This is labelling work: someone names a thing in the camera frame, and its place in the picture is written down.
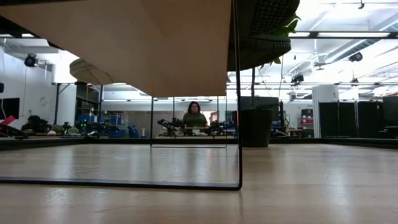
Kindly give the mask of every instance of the woman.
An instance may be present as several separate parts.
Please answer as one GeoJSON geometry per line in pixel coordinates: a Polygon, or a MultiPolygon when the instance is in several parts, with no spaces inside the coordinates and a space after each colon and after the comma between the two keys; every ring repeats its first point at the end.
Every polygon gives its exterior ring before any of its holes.
{"type": "Polygon", "coordinates": [[[200,106],[193,101],[189,104],[188,112],[182,118],[183,123],[188,128],[205,128],[207,127],[207,120],[205,115],[200,113],[200,106]]]}

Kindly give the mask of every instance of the black planter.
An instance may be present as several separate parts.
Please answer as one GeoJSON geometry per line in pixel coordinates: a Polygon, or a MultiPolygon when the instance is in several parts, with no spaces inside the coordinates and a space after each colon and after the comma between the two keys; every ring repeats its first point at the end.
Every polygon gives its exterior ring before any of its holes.
{"type": "MultiPolygon", "coordinates": [[[[268,147],[271,134],[272,110],[242,110],[239,135],[242,147],[268,147]]],[[[233,112],[234,123],[238,119],[233,112]]]]}

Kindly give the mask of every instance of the potted plant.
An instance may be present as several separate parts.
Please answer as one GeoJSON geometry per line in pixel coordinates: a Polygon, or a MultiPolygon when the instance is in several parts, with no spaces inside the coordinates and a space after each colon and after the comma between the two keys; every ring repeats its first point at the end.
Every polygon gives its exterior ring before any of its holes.
{"type": "MultiPolygon", "coordinates": [[[[295,27],[300,18],[295,14],[283,23],[280,27],[272,29],[268,32],[266,38],[273,39],[288,39],[289,33],[295,33],[295,27]]],[[[278,51],[274,54],[276,57],[269,57],[266,63],[272,65],[272,63],[281,64],[279,57],[286,52],[278,51]]],[[[271,134],[271,123],[273,110],[263,108],[261,105],[257,105],[254,95],[256,67],[252,67],[252,82],[251,82],[251,109],[241,110],[240,119],[241,127],[239,127],[239,134],[241,135],[243,147],[267,147],[269,144],[269,138],[271,134]]]]}

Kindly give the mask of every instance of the wooden floor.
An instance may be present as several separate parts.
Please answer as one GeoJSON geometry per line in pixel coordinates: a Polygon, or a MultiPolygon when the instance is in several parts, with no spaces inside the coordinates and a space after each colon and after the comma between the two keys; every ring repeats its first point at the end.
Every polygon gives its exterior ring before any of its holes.
{"type": "MultiPolygon", "coordinates": [[[[148,151],[85,145],[0,152],[0,175],[196,182],[236,177],[235,147],[148,151]]],[[[243,177],[240,192],[0,185],[1,223],[398,221],[398,151],[316,144],[246,149],[243,177]]]]}

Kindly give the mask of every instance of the green shirt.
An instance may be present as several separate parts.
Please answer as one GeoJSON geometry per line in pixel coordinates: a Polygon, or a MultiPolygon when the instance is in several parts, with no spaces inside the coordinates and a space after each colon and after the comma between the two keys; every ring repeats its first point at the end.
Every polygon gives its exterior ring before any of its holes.
{"type": "Polygon", "coordinates": [[[188,128],[204,128],[207,124],[205,115],[201,113],[186,113],[182,121],[188,128]]]}

